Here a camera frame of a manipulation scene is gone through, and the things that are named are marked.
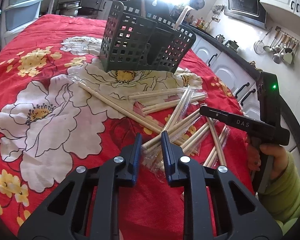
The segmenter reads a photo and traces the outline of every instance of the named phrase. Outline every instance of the kitchen counter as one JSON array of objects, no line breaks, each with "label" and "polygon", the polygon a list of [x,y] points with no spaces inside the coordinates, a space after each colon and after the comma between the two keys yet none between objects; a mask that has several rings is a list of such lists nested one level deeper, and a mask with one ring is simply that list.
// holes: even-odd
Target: kitchen counter
[{"label": "kitchen counter", "polygon": [[[256,70],[252,65],[250,65],[246,60],[244,60],[242,57],[240,57],[236,52],[234,52],[232,49],[227,48],[222,43],[217,41],[214,37],[212,37],[210,34],[208,34],[205,31],[199,30],[198,28],[187,25],[195,34],[199,35],[203,39],[205,39],[207,42],[212,44],[215,48],[220,50],[221,52],[224,52],[226,55],[228,55],[230,58],[232,58],[246,73],[248,73],[255,81],[259,78],[259,71]],[[295,115],[291,111],[290,107],[286,103],[286,101],[282,98],[280,101],[281,104],[281,115],[284,118],[285,122],[287,123],[291,135],[293,136],[298,150],[300,154],[300,125],[297,121]]]}]

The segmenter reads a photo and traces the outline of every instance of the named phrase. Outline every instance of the drawer handle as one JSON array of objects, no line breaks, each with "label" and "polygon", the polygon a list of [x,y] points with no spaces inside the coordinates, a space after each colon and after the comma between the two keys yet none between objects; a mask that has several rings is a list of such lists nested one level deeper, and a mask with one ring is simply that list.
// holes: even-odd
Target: drawer handle
[{"label": "drawer handle", "polygon": [[240,105],[243,106],[243,101],[246,100],[246,99],[248,98],[248,96],[250,96],[250,94],[253,94],[255,91],[256,91],[255,89],[250,90],[250,91],[245,95],[245,97],[242,98],[242,101],[241,101]]},{"label": "drawer handle", "polygon": [[218,56],[217,53],[214,54],[214,55],[212,55],[211,59],[210,59],[209,62],[208,62],[208,66],[209,66],[209,67],[211,66],[210,62],[212,61],[212,59],[213,59],[214,57],[217,57],[217,56]]},{"label": "drawer handle", "polygon": [[242,89],[244,89],[245,87],[248,87],[249,85],[250,85],[250,83],[248,82],[247,84],[244,84],[242,87],[240,87],[239,90],[234,95],[234,98],[237,99],[238,98],[238,94],[242,91]]}]

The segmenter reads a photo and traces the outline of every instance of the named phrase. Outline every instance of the green sleeve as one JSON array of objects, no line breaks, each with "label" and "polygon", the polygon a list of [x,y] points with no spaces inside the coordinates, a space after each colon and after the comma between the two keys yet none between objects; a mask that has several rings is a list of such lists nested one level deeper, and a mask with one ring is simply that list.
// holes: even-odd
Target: green sleeve
[{"label": "green sleeve", "polygon": [[300,177],[288,153],[289,164],[282,176],[270,184],[264,194],[258,194],[259,201],[275,220],[284,224],[300,216]]}]

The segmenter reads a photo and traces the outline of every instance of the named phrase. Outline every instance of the floral tablecloth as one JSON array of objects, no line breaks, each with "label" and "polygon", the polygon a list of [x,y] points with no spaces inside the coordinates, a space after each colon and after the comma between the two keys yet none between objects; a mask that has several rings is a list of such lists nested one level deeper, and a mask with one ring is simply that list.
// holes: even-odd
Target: floral tablecloth
[{"label": "floral tablecloth", "polygon": [[[229,89],[191,50],[175,74],[156,71],[105,73],[98,59],[105,21],[46,15],[0,53],[0,217],[17,234],[35,208],[77,166],[92,168],[120,153],[140,132],[152,131],[78,87],[68,74],[85,71],[98,89],[119,102],[135,91],[192,85],[208,92],[205,102],[240,114]],[[165,123],[173,109],[149,116]],[[186,133],[191,136],[203,121]],[[217,125],[220,133],[223,124]],[[252,191],[245,133],[231,129],[225,157]],[[203,162],[214,143],[209,135]],[[182,188],[170,188],[145,167],[134,188],[120,189],[119,223],[125,240],[181,239]]]}]

